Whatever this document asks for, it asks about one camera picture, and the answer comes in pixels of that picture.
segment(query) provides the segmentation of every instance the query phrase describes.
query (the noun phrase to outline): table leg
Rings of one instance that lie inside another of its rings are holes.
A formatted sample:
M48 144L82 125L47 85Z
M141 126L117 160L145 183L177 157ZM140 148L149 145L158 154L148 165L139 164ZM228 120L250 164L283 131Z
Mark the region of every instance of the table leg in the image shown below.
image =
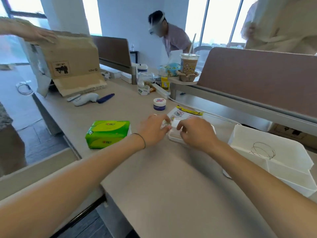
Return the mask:
M174 83L171 83L170 84L170 91L171 91L171 95L170 95L170 97L171 97L171 99L176 99L176 84L174 84Z

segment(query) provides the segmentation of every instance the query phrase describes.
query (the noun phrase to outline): blue pen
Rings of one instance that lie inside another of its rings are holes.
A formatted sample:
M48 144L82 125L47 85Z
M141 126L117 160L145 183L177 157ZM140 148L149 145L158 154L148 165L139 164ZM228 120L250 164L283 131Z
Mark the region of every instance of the blue pen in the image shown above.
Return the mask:
M114 94L109 94L109 95L106 95L100 99L97 100L97 103L104 103L105 101L111 99L112 97L114 96Z

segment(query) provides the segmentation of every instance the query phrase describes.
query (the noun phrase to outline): iced coffee cup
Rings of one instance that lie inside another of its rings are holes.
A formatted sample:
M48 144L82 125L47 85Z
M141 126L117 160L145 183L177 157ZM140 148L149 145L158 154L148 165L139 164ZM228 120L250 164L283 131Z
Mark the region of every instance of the iced coffee cup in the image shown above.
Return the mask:
M197 54L182 53L180 55L181 72L186 75L194 74L199 57L200 55Z

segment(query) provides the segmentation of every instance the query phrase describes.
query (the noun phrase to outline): black side table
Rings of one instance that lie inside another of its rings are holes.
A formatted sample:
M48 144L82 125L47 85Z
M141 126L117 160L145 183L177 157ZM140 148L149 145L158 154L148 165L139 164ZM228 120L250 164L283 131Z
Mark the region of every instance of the black side table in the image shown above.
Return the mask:
M135 54L135 63L138 63L138 51L130 51L130 54Z

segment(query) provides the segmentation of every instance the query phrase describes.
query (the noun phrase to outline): black hair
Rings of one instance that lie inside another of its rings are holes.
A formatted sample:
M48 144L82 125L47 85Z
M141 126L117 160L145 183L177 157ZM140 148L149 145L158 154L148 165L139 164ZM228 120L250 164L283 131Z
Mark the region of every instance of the black hair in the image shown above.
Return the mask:
M161 20L162 16L163 16L163 12L162 11L155 11L152 14L149 15L148 21L149 21L150 24L155 25Z

